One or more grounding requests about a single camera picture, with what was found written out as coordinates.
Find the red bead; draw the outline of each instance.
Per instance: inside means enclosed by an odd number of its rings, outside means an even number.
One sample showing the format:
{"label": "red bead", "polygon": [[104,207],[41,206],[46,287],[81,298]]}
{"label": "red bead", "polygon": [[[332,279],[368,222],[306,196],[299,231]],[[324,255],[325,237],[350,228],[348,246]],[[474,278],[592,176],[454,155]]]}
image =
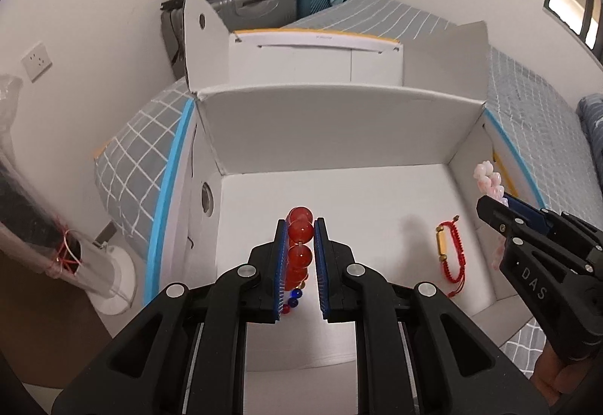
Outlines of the red bead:
{"label": "red bead", "polygon": [[289,225],[289,239],[295,243],[308,243],[314,236],[314,228],[306,219],[298,219]]}
{"label": "red bead", "polygon": [[314,220],[314,216],[312,216],[312,212],[307,207],[294,207],[289,211],[287,222],[291,224],[293,221],[297,221],[298,219],[305,219],[307,222],[312,222]]}
{"label": "red bead", "polygon": [[298,284],[303,281],[308,275],[308,270],[298,269],[295,267],[287,266],[287,273],[285,276],[285,282],[297,282]]}
{"label": "red bead", "polygon": [[285,291],[290,291],[300,286],[300,282],[298,280],[285,280]]}
{"label": "red bead", "polygon": [[288,254],[290,267],[304,269],[312,263],[312,252],[306,245],[293,245]]}

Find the brown floor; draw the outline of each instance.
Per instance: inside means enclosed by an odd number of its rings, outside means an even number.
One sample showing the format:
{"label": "brown floor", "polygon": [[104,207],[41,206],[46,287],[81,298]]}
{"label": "brown floor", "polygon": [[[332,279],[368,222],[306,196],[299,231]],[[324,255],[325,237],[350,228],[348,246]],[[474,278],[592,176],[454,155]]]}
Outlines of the brown floor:
{"label": "brown floor", "polygon": [[0,252],[0,350],[23,383],[64,388],[110,339],[84,291]]}

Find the wall socket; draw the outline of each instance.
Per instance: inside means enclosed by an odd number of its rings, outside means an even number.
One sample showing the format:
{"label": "wall socket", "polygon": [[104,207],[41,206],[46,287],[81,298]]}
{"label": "wall socket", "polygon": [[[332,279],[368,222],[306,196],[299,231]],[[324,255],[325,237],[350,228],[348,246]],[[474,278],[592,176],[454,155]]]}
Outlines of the wall socket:
{"label": "wall socket", "polygon": [[52,61],[46,51],[46,46],[38,43],[21,60],[31,81],[35,81],[43,72],[52,66]]}

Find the gray suitcase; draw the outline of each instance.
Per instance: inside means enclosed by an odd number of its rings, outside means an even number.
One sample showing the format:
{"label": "gray suitcase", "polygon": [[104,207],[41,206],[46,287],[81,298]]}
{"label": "gray suitcase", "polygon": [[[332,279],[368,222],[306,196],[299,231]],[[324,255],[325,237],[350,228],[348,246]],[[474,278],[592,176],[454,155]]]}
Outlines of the gray suitcase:
{"label": "gray suitcase", "polygon": [[[297,19],[297,0],[207,0],[232,31],[283,27]],[[177,79],[186,74],[182,9],[161,13],[165,49]]]}

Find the cardboard box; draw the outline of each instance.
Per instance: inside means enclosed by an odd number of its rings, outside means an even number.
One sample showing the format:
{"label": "cardboard box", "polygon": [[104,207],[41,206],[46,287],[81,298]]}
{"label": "cardboard box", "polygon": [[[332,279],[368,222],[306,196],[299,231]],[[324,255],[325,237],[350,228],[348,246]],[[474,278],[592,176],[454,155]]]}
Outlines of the cardboard box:
{"label": "cardboard box", "polygon": [[[430,281],[448,292],[435,227],[459,214],[467,283],[454,301],[499,344],[526,323],[530,313],[490,266],[496,235],[481,236],[474,211],[476,163],[491,160],[493,149],[513,159],[484,115],[484,23],[395,46],[311,32],[301,41],[295,32],[285,41],[282,31],[261,40],[229,35],[205,0],[185,1],[184,22],[197,100],[177,135],[148,289],[214,282],[305,205],[324,217],[331,239],[390,282]],[[326,405],[355,413],[354,325],[322,320],[314,263],[310,271],[298,308],[276,325],[248,327],[248,413],[327,413]],[[275,398],[257,392],[262,386]],[[340,390],[345,401],[331,406]]]}

